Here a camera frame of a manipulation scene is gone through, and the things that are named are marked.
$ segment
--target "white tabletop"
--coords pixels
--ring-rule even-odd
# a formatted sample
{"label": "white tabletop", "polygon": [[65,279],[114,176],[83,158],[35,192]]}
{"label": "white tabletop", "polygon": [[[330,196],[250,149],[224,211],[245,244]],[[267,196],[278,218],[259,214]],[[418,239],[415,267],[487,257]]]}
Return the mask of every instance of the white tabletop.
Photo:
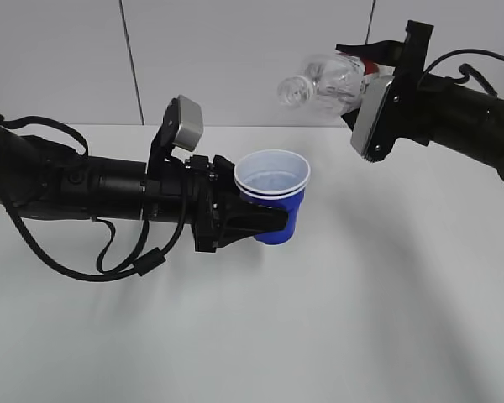
{"label": "white tabletop", "polygon": [[[93,155],[132,160],[156,131],[80,128]],[[496,172],[409,142],[369,164],[343,128],[207,128],[197,153],[268,148],[312,166],[291,242],[197,254],[187,229],[142,279],[59,276],[0,207],[0,402],[504,402]],[[117,223],[109,264],[139,232]],[[90,222],[29,227],[89,272],[108,239]],[[172,231],[154,225],[150,245]]]}

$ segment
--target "plastic bottle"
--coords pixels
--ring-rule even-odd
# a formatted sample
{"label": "plastic bottle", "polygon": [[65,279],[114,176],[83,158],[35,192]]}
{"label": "plastic bottle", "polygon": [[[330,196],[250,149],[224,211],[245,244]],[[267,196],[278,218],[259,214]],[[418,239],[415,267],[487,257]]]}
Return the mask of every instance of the plastic bottle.
{"label": "plastic bottle", "polygon": [[338,118],[362,103],[370,81],[379,75],[379,67],[349,55],[312,55],[307,57],[296,76],[278,86],[278,99],[286,107],[310,107],[315,112]]}

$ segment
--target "plastic cup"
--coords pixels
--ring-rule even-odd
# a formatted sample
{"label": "plastic cup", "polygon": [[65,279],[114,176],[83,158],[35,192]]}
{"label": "plastic cup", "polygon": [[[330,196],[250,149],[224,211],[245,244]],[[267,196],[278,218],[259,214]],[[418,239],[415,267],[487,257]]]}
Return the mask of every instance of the plastic cup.
{"label": "plastic cup", "polygon": [[287,242],[297,225],[297,214],[306,185],[310,165],[304,157],[281,149],[267,149],[247,155],[234,168],[234,179],[247,202],[279,207],[288,212],[286,227],[281,231],[262,233],[254,238],[268,245]]}

